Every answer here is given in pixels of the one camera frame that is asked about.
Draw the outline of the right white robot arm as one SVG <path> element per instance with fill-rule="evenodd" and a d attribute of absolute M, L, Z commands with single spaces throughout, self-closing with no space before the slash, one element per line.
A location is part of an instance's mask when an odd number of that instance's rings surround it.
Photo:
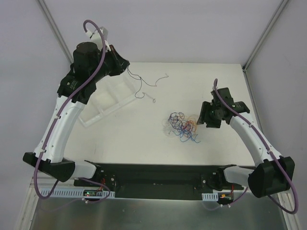
<path fill-rule="evenodd" d="M 211 94 L 212 101 L 202 103 L 197 124 L 220 128 L 225 121 L 242 139 L 255 164 L 254 169 L 234 164 L 218 168 L 212 178 L 212 187 L 221 190 L 239 184 L 249 187 L 257 198 L 293 188 L 294 161 L 291 157 L 283 157 L 269 143 L 252 120 L 246 104 L 234 102 L 228 88 L 214 89 Z"/>

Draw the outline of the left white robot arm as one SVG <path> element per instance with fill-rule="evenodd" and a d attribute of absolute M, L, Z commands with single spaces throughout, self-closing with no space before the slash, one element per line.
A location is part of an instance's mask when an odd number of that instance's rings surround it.
<path fill-rule="evenodd" d="M 103 53 L 95 43 L 83 42 L 73 52 L 74 62 L 57 90 L 56 107 L 42 140 L 33 152 L 26 152 L 23 161 L 37 171 L 65 182 L 84 178 L 90 186 L 101 182 L 99 166 L 90 161 L 75 161 L 64 157 L 64 150 L 81 111 L 105 76 L 122 74 L 129 61 L 122 58 L 113 45 Z"/>

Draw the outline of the white foam compartment tray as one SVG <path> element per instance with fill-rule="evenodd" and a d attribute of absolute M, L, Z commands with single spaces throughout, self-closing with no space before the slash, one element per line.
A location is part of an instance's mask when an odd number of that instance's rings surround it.
<path fill-rule="evenodd" d="M 126 72 L 119 76 L 104 77 L 96 84 L 96 91 L 79 116 L 81 124 L 89 127 L 134 101 L 137 82 Z"/>

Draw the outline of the left aluminium frame post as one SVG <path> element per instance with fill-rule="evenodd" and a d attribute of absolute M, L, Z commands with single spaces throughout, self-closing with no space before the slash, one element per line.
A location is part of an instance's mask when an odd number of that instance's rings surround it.
<path fill-rule="evenodd" d="M 72 63 L 73 57 L 72 54 L 69 51 L 69 48 L 51 14 L 51 11 L 49 10 L 46 2 L 44 0 L 36 0 L 36 3 L 38 4 L 42 14 L 44 15 L 44 18 L 46 19 L 46 22 L 48 23 L 57 43 L 59 44 L 62 52 L 64 53 L 66 59 Z"/>

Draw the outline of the aluminium frame post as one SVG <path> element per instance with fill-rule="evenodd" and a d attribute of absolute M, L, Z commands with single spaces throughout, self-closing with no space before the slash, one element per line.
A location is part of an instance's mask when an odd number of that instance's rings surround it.
<path fill-rule="evenodd" d="M 46 2 L 44 0 L 36 0 L 36 3 L 38 4 L 42 14 L 44 15 L 44 18 L 46 19 L 46 22 L 48 23 L 57 43 L 59 44 L 62 52 L 64 53 L 66 59 L 72 63 L 73 57 L 72 54 L 69 51 L 69 48 L 51 14 L 51 11 L 49 10 Z"/>
<path fill-rule="evenodd" d="M 259 53 L 261 47 L 264 45 L 264 43 L 265 43 L 266 39 L 268 38 L 268 36 L 270 35 L 272 29 L 274 28 L 274 26 L 276 25 L 276 23 L 278 22 L 278 20 L 280 19 L 281 15 L 282 15 L 282 13 L 284 12 L 284 10 L 286 9 L 286 7 L 288 6 L 288 4 L 290 2 L 291 2 L 290 0 L 281 0 L 279 2 L 276 10 L 274 11 L 273 15 L 271 16 L 267 25 L 265 26 L 264 30 L 262 31 L 259 39 L 257 40 L 254 48 L 252 49 L 249 57 L 247 58 L 245 64 L 242 66 L 243 72 L 246 72 L 248 70 L 252 61 L 254 60 L 256 55 Z"/>

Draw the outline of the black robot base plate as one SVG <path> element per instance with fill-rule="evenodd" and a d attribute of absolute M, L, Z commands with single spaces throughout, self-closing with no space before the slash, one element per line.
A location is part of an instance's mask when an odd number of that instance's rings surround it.
<path fill-rule="evenodd" d="M 218 165 L 101 163 L 92 182 L 103 182 L 116 198 L 201 200 L 212 193 Z"/>

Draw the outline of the right aluminium frame post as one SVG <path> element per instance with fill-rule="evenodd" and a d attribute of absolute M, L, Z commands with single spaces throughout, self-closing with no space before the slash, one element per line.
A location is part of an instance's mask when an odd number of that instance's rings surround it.
<path fill-rule="evenodd" d="M 288 6 L 288 4 L 290 2 L 291 2 L 290 0 L 281 0 L 279 2 L 276 10 L 274 11 L 273 15 L 271 16 L 267 25 L 265 26 L 264 30 L 262 31 L 259 39 L 257 40 L 254 48 L 252 49 L 249 57 L 247 58 L 245 64 L 242 66 L 243 72 L 246 72 L 248 70 L 252 61 L 254 60 L 256 55 L 259 53 L 261 47 L 264 45 L 264 43 L 265 43 L 266 39 L 268 38 L 268 36 L 270 35 L 272 29 L 274 28 L 274 26 L 276 25 L 276 23 L 278 22 L 278 20 L 280 19 L 281 15 L 282 15 L 282 13 L 284 12 L 284 10 L 286 9 L 286 7 Z"/>

